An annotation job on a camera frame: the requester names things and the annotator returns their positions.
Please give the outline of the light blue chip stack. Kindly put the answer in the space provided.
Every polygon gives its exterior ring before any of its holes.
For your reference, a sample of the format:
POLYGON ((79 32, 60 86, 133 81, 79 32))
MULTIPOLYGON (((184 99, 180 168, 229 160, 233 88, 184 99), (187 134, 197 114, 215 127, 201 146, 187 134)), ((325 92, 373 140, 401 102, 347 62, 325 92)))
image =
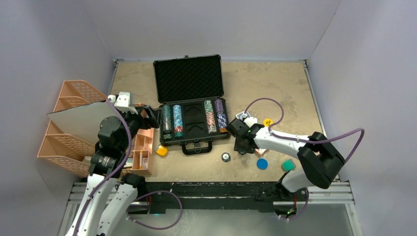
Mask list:
POLYGON ((174 120, 174 136, 175 138, 184 137, 183 123, 181 119, 174 120))
POLYGON ((173 119, 182 119, 182 108, 179 104, 173 106, 173 119))

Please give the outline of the blue playing card deck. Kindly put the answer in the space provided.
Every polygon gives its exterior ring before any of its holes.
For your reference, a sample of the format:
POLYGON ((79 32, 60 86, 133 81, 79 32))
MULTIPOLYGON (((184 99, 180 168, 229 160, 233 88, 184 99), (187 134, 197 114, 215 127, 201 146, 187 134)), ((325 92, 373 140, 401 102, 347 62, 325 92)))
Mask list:
POLYGON ((250 118, 251 115, 248 112, 242 111, 236 114, 235 117, 240 120, 245 120, 246 118, 250 118))

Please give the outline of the purple chip stack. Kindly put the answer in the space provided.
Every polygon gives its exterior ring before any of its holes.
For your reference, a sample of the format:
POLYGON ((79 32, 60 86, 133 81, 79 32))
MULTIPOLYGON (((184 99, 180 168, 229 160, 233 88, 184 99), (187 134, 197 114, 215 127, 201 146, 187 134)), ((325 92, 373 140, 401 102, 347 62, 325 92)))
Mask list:
POLYGON ((216 99, 214 101, 214 105, 215 105, 215 111, 217 115, 224 114, 224 106, 223 106, 223 101, 221 99, 216 99))

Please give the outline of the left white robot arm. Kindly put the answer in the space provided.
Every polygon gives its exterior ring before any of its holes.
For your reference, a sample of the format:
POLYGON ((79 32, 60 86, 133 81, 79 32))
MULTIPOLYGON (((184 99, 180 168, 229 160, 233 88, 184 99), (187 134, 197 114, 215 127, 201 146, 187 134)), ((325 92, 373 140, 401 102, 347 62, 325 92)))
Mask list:
POLYGON ((117 185, 140 129, 159 128, 161 110, 150 106, 128 107, 103 119, 99 141, 91 158, 87 186, 68 236, 109 236, 125 216, 131 202, 145 198, 145 178, 127 174, 117 185))

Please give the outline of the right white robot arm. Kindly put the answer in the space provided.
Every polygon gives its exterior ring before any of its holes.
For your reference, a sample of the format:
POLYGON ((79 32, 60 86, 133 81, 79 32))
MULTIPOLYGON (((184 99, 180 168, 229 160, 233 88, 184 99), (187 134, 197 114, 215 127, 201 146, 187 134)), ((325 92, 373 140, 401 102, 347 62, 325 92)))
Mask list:
POLYGON ((240 154, 268 149, 299 160, 301 167, 289 171, 277 183, 276 193, 282 200, 309 186, 329 188, 346 163, 342 154, 319 132, 292 135, 258 123, 248 126, 238 118, 228 124, 227 131, 235 138, 234 150, 240 154))

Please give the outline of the black poker set case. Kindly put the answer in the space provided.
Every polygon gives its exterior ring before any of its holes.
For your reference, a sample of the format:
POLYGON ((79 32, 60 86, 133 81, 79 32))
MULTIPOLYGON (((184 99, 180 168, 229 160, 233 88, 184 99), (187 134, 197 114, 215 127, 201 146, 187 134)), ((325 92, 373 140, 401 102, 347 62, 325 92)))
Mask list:
POLYGON ((153 62, 158 102, 161 108, 169 105, 172 112, 172 138, 163 138, 163 118, 159 131, 160 143, 164 146, 180 146, 185 155, 209 153, 213 142, 228 139, 230 134, 220 133, 214 101, 221 99, 224 114, 229 122, 222 76, 220 55, 184 57, 156 60, 153 62), (208 133, 204 101, 212 102, 217 132, 208 133), (184 137, 175 138, 173 106, 182 108, 184 137))

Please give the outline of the dark green chip stack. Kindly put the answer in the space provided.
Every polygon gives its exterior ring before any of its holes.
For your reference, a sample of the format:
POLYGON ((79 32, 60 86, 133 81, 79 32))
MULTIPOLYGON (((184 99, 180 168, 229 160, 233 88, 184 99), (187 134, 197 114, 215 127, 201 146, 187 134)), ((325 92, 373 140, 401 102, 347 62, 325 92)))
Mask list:
POLYGON ((172 138, 172 112, 171 107, 169 105, 164 105, 162 107, 163 113, 163 138, 164 139, 171 139, 172 138))

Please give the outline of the red playing card deck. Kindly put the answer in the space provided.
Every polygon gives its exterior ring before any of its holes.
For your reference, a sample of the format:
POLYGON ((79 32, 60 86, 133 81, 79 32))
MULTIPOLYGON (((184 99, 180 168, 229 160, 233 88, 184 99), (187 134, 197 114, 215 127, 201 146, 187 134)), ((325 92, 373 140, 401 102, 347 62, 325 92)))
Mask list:
POLYGON ((257 149, 255 149, 255 151, 259 156, 263 156, 267 152, 267 149, 257 148, 257 149))

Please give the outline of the black white chip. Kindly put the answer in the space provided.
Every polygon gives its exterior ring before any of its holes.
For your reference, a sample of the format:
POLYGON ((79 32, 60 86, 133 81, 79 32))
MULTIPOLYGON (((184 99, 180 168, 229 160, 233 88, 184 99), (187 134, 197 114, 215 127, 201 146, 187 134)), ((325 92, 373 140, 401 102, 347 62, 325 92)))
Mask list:
POLYGON ((229 162, 231 160, 231 156, 229 153, 225 152, 221 155, 221 159, 223 162, 229 162))

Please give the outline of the orange plastic desk organizer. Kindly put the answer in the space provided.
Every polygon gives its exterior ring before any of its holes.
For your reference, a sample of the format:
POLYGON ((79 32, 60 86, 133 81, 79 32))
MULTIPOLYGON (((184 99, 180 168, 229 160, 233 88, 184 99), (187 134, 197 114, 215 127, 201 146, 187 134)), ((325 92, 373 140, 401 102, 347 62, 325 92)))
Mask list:
POLYGON ((153 171, 153 138, 154 128, 140 129, 132 140, 132 150, 129 154, 128 163, 131 165, 124 168, 122 173, 134 173, 142 176, 150 176, 153 171))

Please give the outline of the blue round button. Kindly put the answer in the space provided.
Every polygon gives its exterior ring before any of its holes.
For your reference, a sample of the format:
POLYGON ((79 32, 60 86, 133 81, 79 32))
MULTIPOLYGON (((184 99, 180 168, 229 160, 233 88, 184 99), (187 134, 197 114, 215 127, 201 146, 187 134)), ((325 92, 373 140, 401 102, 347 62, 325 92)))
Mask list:
POLYGON ((263 158, 260 158, 257 160, 256 165, 258 169, 265 170, 268 168, 268 161, 263 158))

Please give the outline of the yellow orange block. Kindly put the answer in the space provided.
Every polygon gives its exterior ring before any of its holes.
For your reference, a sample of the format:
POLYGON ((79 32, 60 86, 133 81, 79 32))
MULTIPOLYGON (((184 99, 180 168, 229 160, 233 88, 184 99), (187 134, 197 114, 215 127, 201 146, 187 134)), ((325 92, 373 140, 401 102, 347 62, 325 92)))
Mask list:
POLYGON ((168 154, 168 149, 163 145, 158 145, 155 149, 155 153, 159 156, 165 157, 168 154))

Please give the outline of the yellow round button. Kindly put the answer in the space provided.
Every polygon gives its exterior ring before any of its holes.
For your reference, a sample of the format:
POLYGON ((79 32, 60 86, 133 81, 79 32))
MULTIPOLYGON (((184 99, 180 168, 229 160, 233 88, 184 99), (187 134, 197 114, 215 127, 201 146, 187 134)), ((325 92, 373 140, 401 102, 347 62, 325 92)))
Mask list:
POLYGON ((263 120, 263 125, 265 126, 265 127, 269 127, 270 125, 272 125, 273 124, 273 120, 271 120, 271 119, 269 119, 269 118, 266 118, 266 119, 264 119, 263 120))

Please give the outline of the red white chip stack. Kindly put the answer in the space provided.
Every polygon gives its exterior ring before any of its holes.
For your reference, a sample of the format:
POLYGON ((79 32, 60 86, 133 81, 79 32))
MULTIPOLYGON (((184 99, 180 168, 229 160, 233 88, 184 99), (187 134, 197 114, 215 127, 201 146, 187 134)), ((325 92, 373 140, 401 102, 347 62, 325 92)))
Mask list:
POLYGON ((216 122, 213 112, 206 113, 208 133, 213 134, 217 132, 216 122))

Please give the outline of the green dealer block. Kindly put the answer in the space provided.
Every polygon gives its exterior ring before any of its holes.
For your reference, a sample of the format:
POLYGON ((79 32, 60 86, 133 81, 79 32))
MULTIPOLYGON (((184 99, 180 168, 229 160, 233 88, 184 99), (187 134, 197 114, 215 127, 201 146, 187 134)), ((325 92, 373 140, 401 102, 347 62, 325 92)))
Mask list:
POLYGON ((285 161, 282 163, 282 165, 281 165, 281 168, 282 168, 282 170, 283 170, 284 172, 289 172, 289 171, 292 171, 292 170, 294 170, 296 167, 297 167, 297 166, 296 166, 295 162, 294 162, 292 159, 285 160, 285 161))

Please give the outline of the grey flat board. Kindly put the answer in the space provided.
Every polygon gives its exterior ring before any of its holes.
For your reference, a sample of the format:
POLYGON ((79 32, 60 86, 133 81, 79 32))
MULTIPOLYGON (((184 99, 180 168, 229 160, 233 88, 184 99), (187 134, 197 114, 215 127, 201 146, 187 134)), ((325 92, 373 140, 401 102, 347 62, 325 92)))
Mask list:
POLYGON ((65 134, 76 136, 95 144, 103 119, 116 116, 116 112, 105 101, 49 113, 47 116, 65 134))

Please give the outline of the orange plastic file rack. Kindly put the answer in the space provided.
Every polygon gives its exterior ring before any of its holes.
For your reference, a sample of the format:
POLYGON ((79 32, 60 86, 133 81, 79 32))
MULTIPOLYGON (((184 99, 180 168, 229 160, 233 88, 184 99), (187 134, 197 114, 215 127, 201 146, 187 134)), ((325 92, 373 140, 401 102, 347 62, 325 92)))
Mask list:
POLYGON ((86 156, 95 152, 100 122, 112 115, 107 95, 84 80, 64 81, 37 157, 87 177, 86 156))

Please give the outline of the black base frame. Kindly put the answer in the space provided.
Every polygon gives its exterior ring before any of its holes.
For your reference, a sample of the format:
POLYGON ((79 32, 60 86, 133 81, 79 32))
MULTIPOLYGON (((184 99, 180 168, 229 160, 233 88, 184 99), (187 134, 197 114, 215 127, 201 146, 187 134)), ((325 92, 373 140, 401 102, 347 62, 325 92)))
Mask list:
POLYGON ((295 193, 273 182, 147 182, 132 214, 165 214, 168 209, 256 210, 295 215, 307 200, 305 189, 295 193))

